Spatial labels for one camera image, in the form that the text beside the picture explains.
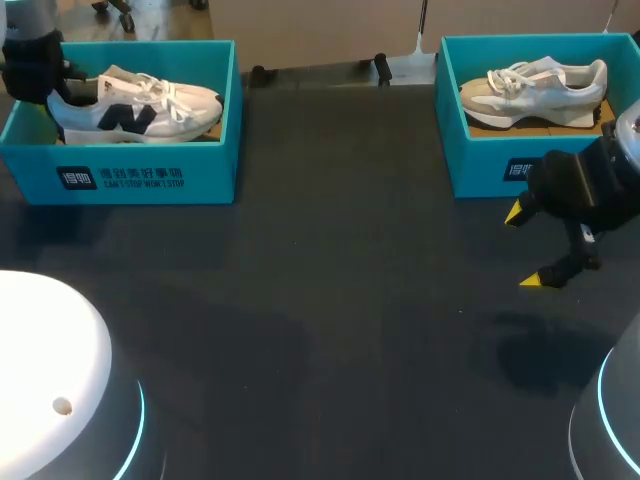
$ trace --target dark mat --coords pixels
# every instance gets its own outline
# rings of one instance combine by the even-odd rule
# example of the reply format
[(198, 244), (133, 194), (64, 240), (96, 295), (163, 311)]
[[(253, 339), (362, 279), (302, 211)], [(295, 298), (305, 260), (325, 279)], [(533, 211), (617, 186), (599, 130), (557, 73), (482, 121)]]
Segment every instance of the dark mat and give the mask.
[(167, 479), (571, 479), (638, 222), (601, 272), (524, 290), (562, 228), (452, 198), (432, 88), (256, 91), (245, 140), (231, 207), (0, 206), (0, 267), (74, 286), (129, 353)]

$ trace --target cardboard insert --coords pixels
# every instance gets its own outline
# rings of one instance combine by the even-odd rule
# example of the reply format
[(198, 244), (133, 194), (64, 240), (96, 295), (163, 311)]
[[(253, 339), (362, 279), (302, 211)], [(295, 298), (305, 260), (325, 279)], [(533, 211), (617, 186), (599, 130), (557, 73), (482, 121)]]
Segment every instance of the cardboard insert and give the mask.
[(564, 135), (601, 135), (602, 124), (615, 120), (616, 117), (605, 98), (600, 105), (600, 118), (591, 128), (573, 128), (554, 125), (546, 120), (528, 117), (523, 118), (508, 130), (499, 130), (470, 118), (468, 115), (467, 124), (472, 138), (504, 138), (504, 137), (547, 137)]

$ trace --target glowing blue ring light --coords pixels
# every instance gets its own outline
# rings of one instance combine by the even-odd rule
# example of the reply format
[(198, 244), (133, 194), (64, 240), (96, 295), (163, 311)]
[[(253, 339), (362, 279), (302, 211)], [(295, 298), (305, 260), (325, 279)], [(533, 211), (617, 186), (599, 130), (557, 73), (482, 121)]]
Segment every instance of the glowing blue ring light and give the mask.
[(622, 458), (625, 459), (625, 461), (629, 464), (629, 466), (633, 469), (633, 471), (636, 472), (637, 475), (640, 475), (640, 467), (638, 467), (636, 462), (634, 462), (631, 456), (629, 456), (629, 454), (626, 452), (626, 450), (622, 447), (622, 445), (618, 441), (618, 438), (616, 437), (615, 433), (613, 433), (613, 429), (611, 428), (611, 425), (609, 424), (609, 419), (607, 418), (607, 412), (605, 411), (604, 404), (602, 403), (602, 375), (604, 374), (604, 368), (607, 365), (607, 360), (609, 360), (609, 357), (611, 356), (611, 352), (613, 352), (613, 350), (611, 350), (607, 354), (607, 357), (604, 359), (604, 362), (602, 362), (602, 367), (600, 367), (600, 373), (598, 374), (598, 407), (600, 408), (600, 415), (602, 416), (602, 422), (604, 423), (604, 428), (607, 430), (607, 433), (609, 434), (609, 438), (615, 445), (616, 450), (620, 452), (620, 455), (622, 455)]
[(133, 457), (135, 456), (136, 451), (138, 450), (138, 446), (140, 445), (140, 439), (142, 438), (142, 431), (144, 430), (145, 405), (144, 405), (144, 393), (142, 393), (142, 385), (140, 385), (140, 382), (138, 382), (138, 388), (140, 389), (140, 425), (138, 425), (138, 433), (136, 433), (136, 439), (133, 442), (133, 446), (131, 447), (131, 451), (129, 452), (127, 459), (122, 464), (122, 467), (120, 467), (120, 471), (118, 471), (116, 476), (113, 477), (113, 480), (122, 479), (127, 469), (129, 468), (129, 465), (131, 465)]

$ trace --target new balance sneaker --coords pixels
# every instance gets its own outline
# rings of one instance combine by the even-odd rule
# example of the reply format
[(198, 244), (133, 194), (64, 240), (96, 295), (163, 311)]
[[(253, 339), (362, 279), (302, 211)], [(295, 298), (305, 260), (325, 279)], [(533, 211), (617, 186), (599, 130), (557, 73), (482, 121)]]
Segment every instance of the new balance sneaker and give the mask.
[(568, 127), (593, 127), (593, 111), (607, 91), (607, 65), (561, 65), (551, 57), (490, 70), (486, 78), (462, 85), (464, 111), (497, 128), (525, 117), (539, 117)]
[(47, 101), (67, 144), (187, 142), (209, 131), (223, 110), (222, 97), (213, 90), (116, 66), (68, 85), (74, 105), (56, 91)]

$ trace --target shoe box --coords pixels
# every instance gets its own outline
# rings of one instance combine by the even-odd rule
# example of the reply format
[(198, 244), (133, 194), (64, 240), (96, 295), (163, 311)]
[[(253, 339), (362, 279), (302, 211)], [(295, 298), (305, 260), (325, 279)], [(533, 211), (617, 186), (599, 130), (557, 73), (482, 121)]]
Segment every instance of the shoe box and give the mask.
[[(593, 128), (561, 127), (533, 118), (508, 130), (468, 120), (459, 86), (487, 71), (551, 56), (566, 65), (600, 58), (608, 67), (608, 90)], [(436, 74), (435, 108), (454, 195), (458, 198), (517, 196), (526, 189), (529, 166), (551, 150), (580, 152), (640, 98), (640, 50), (628, 34), (554, 34), (444, 37)]]
[(242, 88), (231, 41), (67, 43), (89, 77), (111, 65), (224, 97), (221, 121), (187, 143), (64, 145), (43, 107), (16, 102), (0, 154), (34, 205), (229, 204), (234, 200)]

